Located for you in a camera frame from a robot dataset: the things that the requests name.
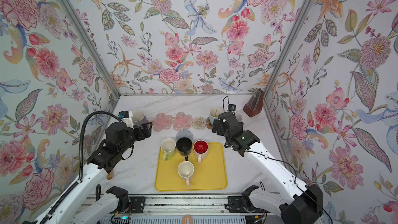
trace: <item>white table surface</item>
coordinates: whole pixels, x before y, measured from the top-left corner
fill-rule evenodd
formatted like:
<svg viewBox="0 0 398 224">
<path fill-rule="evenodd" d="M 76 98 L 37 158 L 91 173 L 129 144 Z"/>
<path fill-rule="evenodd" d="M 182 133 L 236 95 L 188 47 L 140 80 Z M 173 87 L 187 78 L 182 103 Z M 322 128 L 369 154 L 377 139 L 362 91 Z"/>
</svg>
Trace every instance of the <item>white table surface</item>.
<svg viewBox="0 0 398 224">
<path fill-rule="evenodd" d="M 115 114 L 120 111 L 143 111 L 148 120 L 156 117 L 160 112 L 176 116 L 178 112 L 190 114 L 192 117 L 201 116 L 207 118 L 209 111 L 213 107 L 222 109 L 222 99 L 224 96 L 122 96 L 117 103 Z M 264 110 L 255 117 L 248 117 L 242 110 L 243 106 L 250 99 L 250 95 L 229 95 L 229 102 L 236 104 L 237 111 L 243 115 L 244 130 L 250 130 L 266 146 L 269 152 L 281 159 L 275 139 L 272 135 Z M 196 130 L 189 129 L 193 133 L 193 141 L 198 139 L 207 142 L 220 142 L 224 145 L 223 136 L 217 136 L 208 128 Z M 268 192 L 276 192 L 277 189 L 263 175 L 256 165 L 250 163 L 246 158 L 241 157 L 237 152 L 230 148 L 224 148 L 224 160 L 227 174 L 228 186 L 223 190 L 213 191 L 178 191 L 178 192 L 159 192 L 155 189 L 155 178 L 158 165 L 159 147 L 165 138 L 176 139 L 177 131 L 173 126 L 168 130 L 155 132 L 152 136 L 134 144 L 133 155 L 121 161 L 113 169 L 111 180 L 104 179 L 101 182 L 102 193 L 112 186 L 126 189 L 129 194 L 167 194 L 167 193 L 237 193 L 242 192 L 251 185 L 260 185 L 260 181 Z M 130 154 L 127 150 L 124 157 Z"/>
</svg>

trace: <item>wall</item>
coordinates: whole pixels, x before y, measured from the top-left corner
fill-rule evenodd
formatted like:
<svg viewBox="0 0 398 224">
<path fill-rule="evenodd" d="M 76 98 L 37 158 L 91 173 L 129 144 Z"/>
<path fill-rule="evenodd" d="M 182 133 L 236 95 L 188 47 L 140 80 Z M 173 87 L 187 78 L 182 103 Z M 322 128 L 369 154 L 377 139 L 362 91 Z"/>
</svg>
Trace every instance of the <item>wall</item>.
<svg viewBox="0 0 398 224">
<path fill-rule="evenodd" d="M 398 223 L 397 12 L 396 0 L 315 0 L 266 99 L 334 223 Z"/>
<path fill-rule="evenodd" d="M 264 88 L 303 0 L 70 0 L 122 94 Z"/>
<path fill-rule="evenodd" d="M 77 176 L 81 123 L 116 98 L 56 0 L 0 0 L 0 11 L 0 223 L 13 224 Z M 106 122 L 88 122 L 86 158 Z"/>
</svg>

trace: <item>tray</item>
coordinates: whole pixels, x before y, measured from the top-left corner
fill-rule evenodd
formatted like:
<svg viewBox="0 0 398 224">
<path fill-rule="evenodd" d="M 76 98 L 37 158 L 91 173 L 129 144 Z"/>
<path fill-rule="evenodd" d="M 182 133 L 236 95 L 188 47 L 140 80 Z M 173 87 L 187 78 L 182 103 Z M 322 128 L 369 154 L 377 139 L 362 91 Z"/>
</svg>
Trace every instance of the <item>tray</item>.
<svg viewBox="0 0 398 224">
<path fill-rule="evenodd" d="M 198 163 L 193 151 L 188 156 L 195 170 L 193 178 L 187 187 L 177 172 L 178 165 L 185 158 L 178 152 L 167 161 L 163 161 L 163 152 L 159 149 L 158 169 L 156 172 L 155 188 L 157 191 L 193 191 L 193 190 L 217 190 L 227 186 L 223 146 L 219 142 L 208 142 L 209 153 L 207 157 Z"/>
</svg>

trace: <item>pink flower-shaped coaster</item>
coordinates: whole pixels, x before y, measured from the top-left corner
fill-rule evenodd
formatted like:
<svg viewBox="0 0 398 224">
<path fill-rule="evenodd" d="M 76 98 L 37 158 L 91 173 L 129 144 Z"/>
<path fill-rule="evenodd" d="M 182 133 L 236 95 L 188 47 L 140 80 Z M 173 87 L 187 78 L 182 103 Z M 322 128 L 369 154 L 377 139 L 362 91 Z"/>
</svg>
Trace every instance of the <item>pink flower-shaped coaster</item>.
<svg viewBox="0 0 398 224">
<path fill-rule="evenodd" d="M 176 131 L 181 129 L 189 129 L 191 128 L 191 115 L 185 115 L 183 112 L 177 113 L 177 116 L 173 117 L 172 124 L 174 125 L 173 128 Z"/>
<path fill-rule="evenodd" d="M 172 126 L 171 115 L 165 115 L 164 113 L 159 113 L 156 115 L 156 118 L 151 119 L 150 121 L 153 123 L 153 130 L 156 132 L 160 132 L 163 129 L 169 129 Z"/>
</svg>

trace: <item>cup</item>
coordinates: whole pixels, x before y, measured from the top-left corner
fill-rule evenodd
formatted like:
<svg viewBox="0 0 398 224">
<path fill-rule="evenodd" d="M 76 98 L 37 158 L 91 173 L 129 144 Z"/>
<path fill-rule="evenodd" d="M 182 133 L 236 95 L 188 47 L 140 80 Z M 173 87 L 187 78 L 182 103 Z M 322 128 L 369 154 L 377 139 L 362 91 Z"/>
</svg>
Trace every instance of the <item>cup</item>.
<svg viewBox="0 0 398 224">
<path fill-rule="evenodd" d="M 167 138 L 160 144 L 160 149 L 164 152 L 163 161 L 167 161 L 176 154 L 176 142 L 172 138 Z"/>
<path fill-rule="evenodd" d="M 213 125 L 213 122 L 217 117 L 222 113 L 222 110 L 220 108 L 212 108 L 210 109 L 209 112 L 209 120 L 210 124 Z"/>
<path fill-rule="evenodd" d="M 238 122 L 241 122 L 243 119 L 243 115 L 240 112 L 233 112 L 233 113 L 235 114 L 236 120 Z"/>
<path fill-rule="evenodd" d="M 189 138 L 180 138 L 176 143 L 176 147 L 178 153 L 185 157 L 185 161 L 188 161 L 188 155 L 192 151 L 192 141 Z"/>
<path fill-rule="evenodd" d="M 189 187 L 189 180 L 192 178 L 194 170 L 193 164 L 189 161 L 181 162 L 177 168 L 179 176 L 187 182 L 187 187 Z"/>
<path fill-rule="evenodd" d="M 139 128 L 142 128 L 142 124 L 148 123 L 145 113 L 141 111 L 133 112 L 131 119 L 134 125 L 138 126 Z"/>
<path fill-rule="evenodd" d="M 193 144 L 193 152 L 195 157 L 198 159 L 198 163 L 201 163 L 203 159 L 207 157 L 209 152 L 209 145 L 206 141 L 198 140 Z"/>
</svg>

